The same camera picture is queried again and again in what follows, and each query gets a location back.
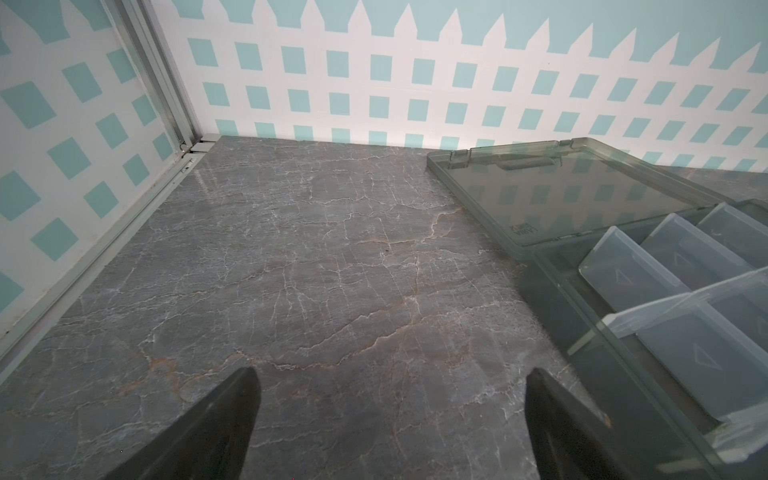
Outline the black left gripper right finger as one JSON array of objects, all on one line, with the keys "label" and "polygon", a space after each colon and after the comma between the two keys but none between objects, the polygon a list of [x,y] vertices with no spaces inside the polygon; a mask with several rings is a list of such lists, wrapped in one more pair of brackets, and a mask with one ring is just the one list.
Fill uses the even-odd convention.
[{"label": "black left gripper right finger", "polygon": [[524,414],[542,479],[628,479],[609,428],[542,368],[526,377]]}]

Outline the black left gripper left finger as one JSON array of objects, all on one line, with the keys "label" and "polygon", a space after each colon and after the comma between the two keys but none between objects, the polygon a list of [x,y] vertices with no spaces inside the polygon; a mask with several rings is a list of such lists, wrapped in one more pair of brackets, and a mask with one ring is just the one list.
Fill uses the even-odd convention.
[{"label": "black left gripper left finger", "polygon": [[106,477],[237,479],[260,403],[256,370],[239,368]]}]

